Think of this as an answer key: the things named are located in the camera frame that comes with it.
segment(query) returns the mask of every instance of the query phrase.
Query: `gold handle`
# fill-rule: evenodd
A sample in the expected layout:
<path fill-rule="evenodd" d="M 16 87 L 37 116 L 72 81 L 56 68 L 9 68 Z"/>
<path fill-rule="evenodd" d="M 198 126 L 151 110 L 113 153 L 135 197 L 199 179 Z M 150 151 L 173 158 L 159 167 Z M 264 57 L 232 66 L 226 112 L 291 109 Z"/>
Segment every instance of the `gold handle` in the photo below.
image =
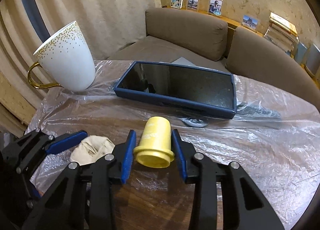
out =
<path fill-rule="evenodd" d="M 36 89 L 48 89 L 48 88 L 52 88 L 52 87 L 56 87 L 56 86 L 61 86 L 60 84 L 58 83 L 47 83 L 47 84 L 39 84 L 39 83 L 36 83 L 32 78 L 31 78 L 31 71 L 33 68 L 35 67 L 41 67 L 42 66 L 39 64 L 39 62 L 35 62 L 30 68 L 29 68 L 29 71 L 28 71 L 28 81 L 29 83 Z"/>

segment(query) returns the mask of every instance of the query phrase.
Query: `beige curtain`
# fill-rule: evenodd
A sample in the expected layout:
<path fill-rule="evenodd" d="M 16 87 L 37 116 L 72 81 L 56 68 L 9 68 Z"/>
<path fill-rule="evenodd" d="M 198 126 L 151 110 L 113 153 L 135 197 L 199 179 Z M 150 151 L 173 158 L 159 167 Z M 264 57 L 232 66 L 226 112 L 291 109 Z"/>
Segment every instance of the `beige curtain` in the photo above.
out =
<path fill-rule="evenodd" d="M 145 11 L 160 0 L 36 0 L 50 33 L 76 20 L 94 59 L 110 55 L 146 36 Z"/>
<path fill-rule="evenodd" d="M 46 91 L 34 89 L 27 81 L 33 52 L 41 40 L 32 27 L 21 0 L 0 1 L 0 127 L 23 135 Z M 44 70 L 35 70 L 35 79 L 48 83 Z"/>
<path fill-rule="evenodd" d="M 21 0 L 0 2 L 0 71 L 18 92 L 34 107 L 40 104 L 46 91 L 36 90 L 27 81 L 27 72 L 36 60 L 33 52 L 42 44 L 32 27 Z M 50 78 L 43 69 L 34 73 L 39 81 Z"/>

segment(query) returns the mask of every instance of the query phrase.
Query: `yellow cup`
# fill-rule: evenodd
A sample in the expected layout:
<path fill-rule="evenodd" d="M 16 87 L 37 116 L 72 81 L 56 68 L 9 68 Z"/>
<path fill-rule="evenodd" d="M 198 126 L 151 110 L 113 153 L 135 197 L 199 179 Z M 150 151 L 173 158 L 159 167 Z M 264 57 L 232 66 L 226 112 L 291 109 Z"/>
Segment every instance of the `yellow cup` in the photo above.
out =
<path fill-rule="evenodd" d="M 170 122 L 163 117 L 151 117 L 144 127 L 139 146 L 133 150 L 136 161 L 146 167 L 165 168 L 174 160 L 171 151 Z"/>

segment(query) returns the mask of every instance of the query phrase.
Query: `stack of books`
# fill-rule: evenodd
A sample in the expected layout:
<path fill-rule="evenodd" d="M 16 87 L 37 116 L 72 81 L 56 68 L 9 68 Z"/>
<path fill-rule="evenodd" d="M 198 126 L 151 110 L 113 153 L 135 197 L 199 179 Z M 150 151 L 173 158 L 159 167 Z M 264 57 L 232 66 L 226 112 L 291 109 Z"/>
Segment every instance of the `stack of books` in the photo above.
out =
<path fill-rule="evenodd" d="M 283 49 L 286 53 L 293 51 L 299 44 L 294 24 L 271 12 L 269 27 L 264 37 Z"/>

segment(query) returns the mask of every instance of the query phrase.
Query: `blue tablet case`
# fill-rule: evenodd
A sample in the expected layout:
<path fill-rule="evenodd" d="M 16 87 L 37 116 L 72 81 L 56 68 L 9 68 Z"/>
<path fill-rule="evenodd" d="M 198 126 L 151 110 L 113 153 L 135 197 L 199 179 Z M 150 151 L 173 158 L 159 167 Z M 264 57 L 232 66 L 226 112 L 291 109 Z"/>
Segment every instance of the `blue tablet case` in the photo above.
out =
<path fill-rule="evenodd" d="M 124 77 L 133 68 L 133 66 L 138 63 L 166 65 L 166 66 L 179 66 L 182 68 L 198 69 L 198 70 L 203 70 L 204 72 L 214 72 L 217 74 L 228 75 L 230 76 L 230 82 L 233 88 L 232 108 L 220 107 L 220 106 L 180 99 L 180 98 L 171 97 L 171 96 L 164 96 L 156 93 L 134 91 L 134 90 L 120 88 L 119 84 L 122 82 Z M 182 65 L 175 65 L 175 64 L 169 64 L 169 63 L 134 61 L 132 65 L 128 68 L 128 70 L 120 78 L 120 80 L 116 83 L 116 85 L 114 86 L 114 91 L 117 96 L 122 98 L 127 98 L 127 99 L 136 100 L 136 101 L 145 102 L 145 103 L 154 104 L 154 105 L 182 108 L 184 110 L 200 113 L 201 115 L 211 116 L 215 118 L 232 119 L 233 116 L 236 114 L 236 89 L 235 89 L 233 75 L 229 73 L 217 71 L 217 70 L 203 68 L 203 67 L 182 66 Z M 219 97 L 219 95 L 220 94 L 216 92 L 215 95 L 212 95 L 212 97 Z"/>

